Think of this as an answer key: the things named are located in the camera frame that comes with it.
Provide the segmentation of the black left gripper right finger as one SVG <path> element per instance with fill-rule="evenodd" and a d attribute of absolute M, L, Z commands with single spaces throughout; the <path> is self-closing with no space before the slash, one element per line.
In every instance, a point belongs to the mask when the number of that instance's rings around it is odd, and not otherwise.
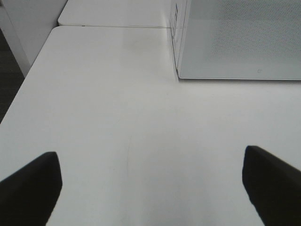
<path fill-rule="evenodd" d="M 242 183 L 266 226 L 301 224 L 301 172 L 266 150 L 245 149 Z"/>

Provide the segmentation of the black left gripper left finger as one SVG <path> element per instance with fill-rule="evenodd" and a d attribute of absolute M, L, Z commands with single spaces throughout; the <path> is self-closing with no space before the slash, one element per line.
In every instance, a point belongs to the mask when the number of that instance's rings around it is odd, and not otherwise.
<path fill-rule="evenodd" d="M 2 226 L 44 226 L 59 198 L 63 180 L 56 152 L 46 152 L 0 183 Z"/>

